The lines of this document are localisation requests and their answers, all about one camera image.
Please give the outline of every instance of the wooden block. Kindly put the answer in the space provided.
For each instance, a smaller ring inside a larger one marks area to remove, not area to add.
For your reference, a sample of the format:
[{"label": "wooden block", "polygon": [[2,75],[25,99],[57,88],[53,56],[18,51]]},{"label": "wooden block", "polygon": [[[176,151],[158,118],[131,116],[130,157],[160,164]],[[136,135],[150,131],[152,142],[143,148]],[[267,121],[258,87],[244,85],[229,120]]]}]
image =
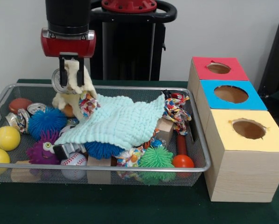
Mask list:
[{"label": "wooden block", "polygon": [[211,201],[271,202],[279,185],[279,127],[268,111],[211,109],[205,137]]},{"label": "wooden block", "polygon": [[[105,166],[110,167],[112,159],[96,159],[89,156],[87,166]],[[88,183],[91,184],[111,184],[111,172],[110,171],[96,171],[87,170]]]},{"label": "wooden block", "polygon": [[200,79],[196,72],[195,64],[193,63],[193,60],[191,60],[187,89],[190,90],[191,93],[194,95],[195,100],[197,97],[199,86],[200,86]]},{"label": "wooden block", "polygon": [[205,132],[210,109],[267,110],[249,81],[201,80],[196,107]]},{"label": "wooden block", "polygon": [[205,133],[208,124],[209,114],[210,114],[210,107],[204,89],[201,85],[199,86],[198,94],[196,98],[196,108],[199,112],[202,128]]},{"label": "wooden block", "polygon": [[159,129],[159,133],[157,134],[157,138],[163,139],[169,144],[172,139],[173,131],[174,131],[174,122],[171,120],[160,118],[157,122],[157,127]]},{"label": "wooden block", "polygon": [[[16,164],[29,164],[28,161],[17,161]],[[33,175],[30,169],[13,168],[11,171],[12,182],[35,183],[41,179],[41,174]]]},{"label": "wooden block", "polygon": [[197,99],[200,80],[248,81],[236,58],[193,57],[191,60],[188,89]]}]

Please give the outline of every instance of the brown ball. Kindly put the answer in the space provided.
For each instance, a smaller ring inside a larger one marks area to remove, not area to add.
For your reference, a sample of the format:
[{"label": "brown ball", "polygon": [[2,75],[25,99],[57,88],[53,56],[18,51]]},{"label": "brown ball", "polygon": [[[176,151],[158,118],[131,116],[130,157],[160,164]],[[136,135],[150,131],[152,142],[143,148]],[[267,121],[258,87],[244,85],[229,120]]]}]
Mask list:
[{"label": "brown ball", "polygon": [[33,102],[25,98],[17,98],[11,101],[9,104],[9,111],[17,114],[18,109],[27,109],[27,107]]},{"label": "brown ball", "polygon": [[68,117],[68,118],[73,118],[75,115],[73,114],[73,109],[72,106],[67,104],[64,109],[62,109],[62,112]]}]

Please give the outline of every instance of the metal basket rim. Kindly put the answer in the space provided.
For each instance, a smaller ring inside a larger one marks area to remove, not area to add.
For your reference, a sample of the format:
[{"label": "metal basket rim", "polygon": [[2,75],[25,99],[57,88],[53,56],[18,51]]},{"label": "metal basket rim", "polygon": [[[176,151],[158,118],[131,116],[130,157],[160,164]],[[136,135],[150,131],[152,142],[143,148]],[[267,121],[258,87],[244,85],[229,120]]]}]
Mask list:
[{"label": "metal basket rim", "polygon": [[[52,84],[22,84],[15,83],[8,85],[4,88],[0,94],[0,103],[8,91],[14,87],[51,87]],[[135,86],[107,86],[107,85],[95,85],[96,89],[125,89],[125,90],[172,90],[183,91],[189,95],[190,99],[194,99],[193,94],[185,88],[174,87],[135,87]],[[198,115],[196,104],[194,100],[190,100],[190,104],[194,115]],[[202,151],[205,158],[205,166],[202,168],[149,168],[149,167],[105,167],[105,166],[62,166],[62,165],[37,165],[37,164],[16,164],[16,163],[0,163],[0,168],[28,168],[28,169],[69,169],[69,170],[97,170],[97,171],[142,171],[142,172],[205,172],[211,166],[211,160],[209,155],[208,146],[202,130],[202,125],[199,116],[195,116],[196,128],[200,138]]]}]

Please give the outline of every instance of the circular hole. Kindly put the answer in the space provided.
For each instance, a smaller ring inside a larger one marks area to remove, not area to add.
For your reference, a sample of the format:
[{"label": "circular hole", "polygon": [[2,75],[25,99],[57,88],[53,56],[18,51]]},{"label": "circular hole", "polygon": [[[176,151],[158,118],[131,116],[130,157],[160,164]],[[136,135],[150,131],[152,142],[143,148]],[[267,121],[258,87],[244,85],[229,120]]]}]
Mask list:
[{"label": "circular hole", "polygon": [[207,68],[216,74],[227,74],[231,68],[228,65],[212,62],[207,65]]},{"label": "circular hole", "polygon": [[234,130],[248,139],[262,138],[266,133],[266,128],[254,120],[239,119],[233,121]]},{"label": "circular hole", "polygon": [[231,86],[221,85],[214,89],[215,95],[225,101],[239,104],[248,99],[248,94],[243,89]]}]

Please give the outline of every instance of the white wall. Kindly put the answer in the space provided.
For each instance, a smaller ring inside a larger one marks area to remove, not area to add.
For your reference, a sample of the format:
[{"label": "white wall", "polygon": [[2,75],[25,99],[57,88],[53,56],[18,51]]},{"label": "white wall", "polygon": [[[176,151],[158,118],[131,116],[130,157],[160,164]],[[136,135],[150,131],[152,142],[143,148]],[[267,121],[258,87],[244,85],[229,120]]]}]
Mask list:
[{"label": "white wall", "polygon": [[[257,87],[279,22],[279,0],[168,0],[178,17],[166,24],[161,80],[187,81],[192,56],[234,56]],[[0,0],[0,92],[18,78],[50,78],[44,56],[44,0]]]},{"label": "white wall", "polygon": [[279,0],[167,0],[161,80],[188,80],[192,56],[237,57],[258,88],[279,23]]}]

